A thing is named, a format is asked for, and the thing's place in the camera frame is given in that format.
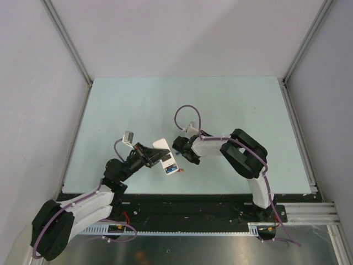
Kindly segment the white remote control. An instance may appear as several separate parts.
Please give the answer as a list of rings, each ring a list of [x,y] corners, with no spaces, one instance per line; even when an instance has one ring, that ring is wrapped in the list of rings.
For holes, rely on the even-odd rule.
[[[171,149],[170,149],[170,147],[169,147],[169,145],[168,145],[166,139],[160,139],[160,140],[158,140],[158,141],[155,141],[152,145],[153,145],[153,147],[154,147],[155,149],[169,149],[169,150],[170,150],[170,153],[169,153],[168,155],[164,156],[164,157],[160,160],[160,163],[161,163],[161,165],[162,165],[162,168],[163,168],[164,172],[165,172],[165,168],[167,168],[167,167],[169,167],[169,166],[171,166],[171,165],[176,165],[176,166],[178,166],[178,164],[177,164],[177,162],[176,162],[176,160],[175,160],[175,158],[174,158],[174,156],[173,156],[173,153],[172,153],[172,151],[171,151]],[[166,174],[166,175],[174,174],[174,173],[176,173],[177,171],[170,172],[169,174]]]

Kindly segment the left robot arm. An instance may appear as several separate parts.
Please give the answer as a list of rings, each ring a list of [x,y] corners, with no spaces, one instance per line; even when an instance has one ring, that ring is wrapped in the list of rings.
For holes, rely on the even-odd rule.
[[[151,148],[136,143],[126,159],[118,157],[106,163],[103,177],[92,191],[66,201],[45,202],[31,223],[32,257],[51,261],[82,230],[100,220],[117,220],[122,214],[120,198],[127,189],[124,181],[143,167],[153,167],[169,153],[165,139],[154,142]]]

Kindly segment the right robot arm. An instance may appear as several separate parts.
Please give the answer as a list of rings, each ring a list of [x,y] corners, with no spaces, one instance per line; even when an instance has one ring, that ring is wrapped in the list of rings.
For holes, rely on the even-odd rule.
[[[252,192],[252,206],[242,207],[239,212],[249,221],[268,221],[274,216],[274,195],[266,173],[267,155],[264,146],[242,129],[235,129],[226,136],[213,136],[204,131],[178,136],[172,148],[189,162],[198,165],[206,156],[223,156],[232,168],[248,181]]]

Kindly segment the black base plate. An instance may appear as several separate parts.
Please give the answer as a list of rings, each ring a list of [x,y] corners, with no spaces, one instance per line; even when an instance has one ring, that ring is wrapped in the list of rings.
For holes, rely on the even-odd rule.
[[[274,213],[265,221],[249,221],[239,212],[252,206],[249,194],[166,195],[125,194],[108,217],[128,221],[137,228],[185,229],[186,231],[229,231],[231,226],[259,222],[273,224]]]

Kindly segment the left aluminium frame post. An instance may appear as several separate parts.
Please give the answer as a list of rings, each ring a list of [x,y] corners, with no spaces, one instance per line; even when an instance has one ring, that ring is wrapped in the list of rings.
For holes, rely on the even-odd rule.
[[[60,18],[59,13],[57,12],[54,4],[50,0],[41,0],[40,1],[48,14],[49,18],[51,19],[55,29],[57,30],[64,46],[66,47],[70,57],[72,58],[75,66],[77,67],[79,73],[83,77],[85,83],[89,88],[92,87],[93,80],[91,79],[70,35],[67,31],[62,19]]]

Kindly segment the aluminium frame post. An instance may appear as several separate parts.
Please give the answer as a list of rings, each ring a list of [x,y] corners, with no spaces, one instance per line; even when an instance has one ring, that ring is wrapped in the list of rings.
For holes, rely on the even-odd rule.
[[[328,17],[330,11],[334,7],[336,1],[335,0],[324,0],[317,15],[315,16],[311,26],[309,27],[301,45],[296,52],[288,70],[286,71],[284,77],[282,78],[283,84],[287,84],[292,75],[294,74],[297,67],[300,65],[301,61],[303,60],[305,54],[307,53],[308,49],[310,48],[312,42],[314,41],[316,35],[320,31],[321,27],[323,26],[326,18]]]
[[[70,57],[72,58],[75,66],[77,67],[79,73],[83,77],[85,83],[89,88],[92,87],[93,80],[91,79],[70,35],[67,31],[62,19],[60,18],[59,13],[57,12],[54,4],[50,0],[41,0],[40,1],[48,14],[49,18],[51,19],[55,29],[57,30],[64,46],[66,47]]]

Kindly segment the right aluminium frame post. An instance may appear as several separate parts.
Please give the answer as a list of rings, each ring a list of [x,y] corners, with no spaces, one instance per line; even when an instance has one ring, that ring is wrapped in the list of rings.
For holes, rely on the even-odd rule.
[[[288,70],[286,71],[284,77],[282,78],[283,84],[287,84],[292,75],[294,74],[297,67],[300,65],[301,61],[303,60],[305,54],[307,53],[308,49],[310,48],[312,42],[314,41],[316,35],[320,31],[321,27],[323,26],[326,18],[328,17],[330,11],[334,7],[336,1],[335,0],[324,0],[317,15],[315,16],[311,26],[309,27],[301,45],[296,52]]]

